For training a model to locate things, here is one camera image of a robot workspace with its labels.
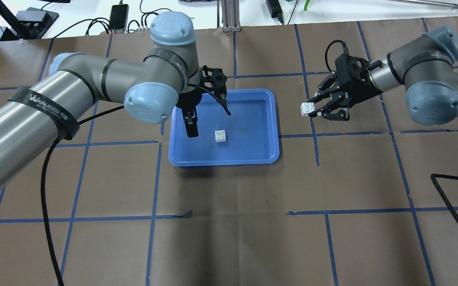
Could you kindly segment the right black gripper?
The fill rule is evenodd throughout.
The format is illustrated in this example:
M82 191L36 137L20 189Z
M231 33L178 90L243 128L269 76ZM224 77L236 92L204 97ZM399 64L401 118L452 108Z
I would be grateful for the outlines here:
M318 92L307 101L309 116L329 121L349 121L348 108L382 94L370 79L370 62L341 54L335 60L336 69L320 83ZM320 108L316 104L329 99Z

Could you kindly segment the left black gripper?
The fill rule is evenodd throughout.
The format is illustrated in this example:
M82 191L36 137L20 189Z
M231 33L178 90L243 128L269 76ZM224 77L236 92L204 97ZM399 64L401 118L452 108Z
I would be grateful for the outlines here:
M185 110L184 125L188 138L198 137L198 114L191 112L201 102L203 94L211 96L227 113L227 76L221 68L199 67L190 78L185 92L179 94L177 107Z

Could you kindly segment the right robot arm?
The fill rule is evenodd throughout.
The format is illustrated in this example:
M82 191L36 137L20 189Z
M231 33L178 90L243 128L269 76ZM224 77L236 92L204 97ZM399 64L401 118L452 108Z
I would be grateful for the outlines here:
M313 98L300 105L301 115L349 121L349 110L378 95L405 87L409 116L425 126L458 118L458 35L449 25L422 34L373 60L351 56L347 44L335 68L318 85Z

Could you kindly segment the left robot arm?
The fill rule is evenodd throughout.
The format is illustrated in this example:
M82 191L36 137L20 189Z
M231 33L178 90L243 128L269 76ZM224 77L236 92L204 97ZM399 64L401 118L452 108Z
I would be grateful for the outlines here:
M98 101L120 103L133 118L161 124L179 108L189 137L196 137L196 106L211 95L227 115L227 78L198 65L192 20L164 12L150 27L154 45L142 62L58 54L49 75L20 87L0 107L0 190L54 141L71 140L79 118Z

